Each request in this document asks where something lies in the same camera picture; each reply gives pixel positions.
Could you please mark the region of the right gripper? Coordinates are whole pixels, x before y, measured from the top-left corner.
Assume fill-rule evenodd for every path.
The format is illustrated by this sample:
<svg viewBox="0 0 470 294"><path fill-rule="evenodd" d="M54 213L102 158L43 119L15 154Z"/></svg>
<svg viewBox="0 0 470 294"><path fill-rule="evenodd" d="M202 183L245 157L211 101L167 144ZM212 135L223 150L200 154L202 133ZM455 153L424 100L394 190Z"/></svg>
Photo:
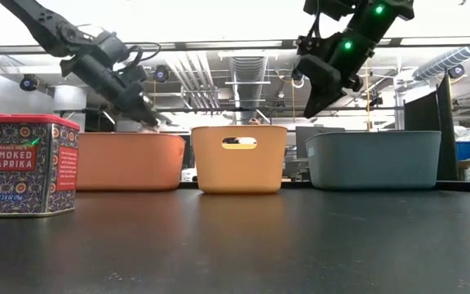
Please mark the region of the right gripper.
<svg viewBox="0 0 470 294"><path fill-rule="evenodd" d="M346 96L344 88L362 88L358 71L373 56L373 29L347 28L328 38L300 35L295 45L299 71L311 83L304 117L312 118Z"/></svg>

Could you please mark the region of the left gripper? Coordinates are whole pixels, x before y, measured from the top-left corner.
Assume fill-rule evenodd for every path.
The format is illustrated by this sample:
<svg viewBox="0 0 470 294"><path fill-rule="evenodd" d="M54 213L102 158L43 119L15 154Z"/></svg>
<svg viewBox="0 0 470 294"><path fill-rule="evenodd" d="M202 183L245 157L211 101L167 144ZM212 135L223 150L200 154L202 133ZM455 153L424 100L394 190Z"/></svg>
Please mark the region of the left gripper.
<svg viewBox="0 0 470 294"><path fill-rule="evenodd" d="M91 55L75 56L60 62L62 76L75 74L87 86L106 99L123 116L157 126L158 121L171 125L166 115L154 113L144 99L144 89L139 82L125 81L122 76L100 63Z"/></svg>

